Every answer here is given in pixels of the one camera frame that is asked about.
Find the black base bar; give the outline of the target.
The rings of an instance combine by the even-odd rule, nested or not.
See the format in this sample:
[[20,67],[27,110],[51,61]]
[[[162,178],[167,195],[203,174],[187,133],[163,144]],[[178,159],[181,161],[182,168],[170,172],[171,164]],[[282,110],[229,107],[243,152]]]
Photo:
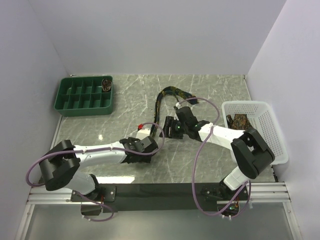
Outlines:
[[[217,182],[195,184],[200,207],[216,212],[219,202],[229,202],[236,191]],[[118,211],[195,210],[191,183],[119,183],[101,184],[94,200]]]

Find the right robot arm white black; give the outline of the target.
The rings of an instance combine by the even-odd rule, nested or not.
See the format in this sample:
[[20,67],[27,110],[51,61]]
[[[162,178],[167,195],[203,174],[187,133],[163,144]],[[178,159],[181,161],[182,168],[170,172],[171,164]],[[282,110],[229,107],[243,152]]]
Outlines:
[[237,167],[218,186],[201,191],[217,200],[232,199],[241,185],[256,179],[275,160],[273,151],[255,128],[236,130],[197,120],[188,106],[176,109],[175,116],[167,116],[163,131],[163,136],[169,139],[187,135],[192,140],[216,144],[233,152]]

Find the blue floral yellow tie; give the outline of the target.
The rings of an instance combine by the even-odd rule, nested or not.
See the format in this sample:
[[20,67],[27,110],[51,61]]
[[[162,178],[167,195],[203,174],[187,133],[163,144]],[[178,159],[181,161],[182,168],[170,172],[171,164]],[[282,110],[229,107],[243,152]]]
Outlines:
[[169,85],[163,88],[151,87],[144,91],[144,101],[146,111],[149,114],[148,119],[155,123],[151,126],[150,136],[162,137],[160,128],[163,129],[165,136],[170,136],[170,127],[175,125],[176,104],[186,101],[187,104],[198,105],[199,100],[195,99],[195,95],[187,90],[177,86]]

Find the dark key-pattern tie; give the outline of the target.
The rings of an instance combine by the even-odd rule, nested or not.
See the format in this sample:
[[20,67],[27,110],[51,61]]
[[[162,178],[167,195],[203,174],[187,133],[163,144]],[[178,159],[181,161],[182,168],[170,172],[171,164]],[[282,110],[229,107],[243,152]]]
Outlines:
[[226,116],[227,126],[232,130],[247,130],[252,125],[246,114],[235,114],[234,117],[229,114]]

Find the white plastic basket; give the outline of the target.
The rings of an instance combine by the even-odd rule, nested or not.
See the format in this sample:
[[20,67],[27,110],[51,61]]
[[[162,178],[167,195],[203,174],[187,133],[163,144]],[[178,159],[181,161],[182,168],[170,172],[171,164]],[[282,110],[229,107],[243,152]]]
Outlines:
[[224,126],[228,127],[227,116],[245,114],[252,125],[275,155],[273,165],[285,164],[289,155],[282,131],[271,106],[263,101],[232,100],[221,105]]

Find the rolled dark tie in tray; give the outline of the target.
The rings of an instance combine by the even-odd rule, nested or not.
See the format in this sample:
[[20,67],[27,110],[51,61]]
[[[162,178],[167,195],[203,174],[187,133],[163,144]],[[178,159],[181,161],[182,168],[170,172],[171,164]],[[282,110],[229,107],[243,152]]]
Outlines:
[[112,78],[104,78],[104,79],[101,81],[101,91],[102,91],[103,93],[110,92],[111,89],[112,89],[112,84],[113,84]]

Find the green compartment tray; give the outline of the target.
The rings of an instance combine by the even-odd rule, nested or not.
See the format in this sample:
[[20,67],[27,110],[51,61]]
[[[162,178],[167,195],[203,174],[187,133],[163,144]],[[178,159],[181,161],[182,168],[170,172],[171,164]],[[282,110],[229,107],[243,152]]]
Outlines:
[[[104,78],[112,79],[109,92],[102,92]],[[63,78],[54,109],[63,117],[110,115],[113,112],[114,92],[114,81],[110,75]]]

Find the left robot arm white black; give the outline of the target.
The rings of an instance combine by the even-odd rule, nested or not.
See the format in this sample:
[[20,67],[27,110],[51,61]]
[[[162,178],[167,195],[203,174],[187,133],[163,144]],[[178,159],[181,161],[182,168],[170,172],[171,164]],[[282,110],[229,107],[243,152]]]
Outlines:
[[94,174],[81,169],[106,163],[150,163],[158,149],[157,142],[150,136],[94,146],[73,145],[70,140],[63,140],[48,153],[73,152],[51,156],[41,161],[39,167],[47,191],[68,188],[95,201],[102,195],[102,187]]

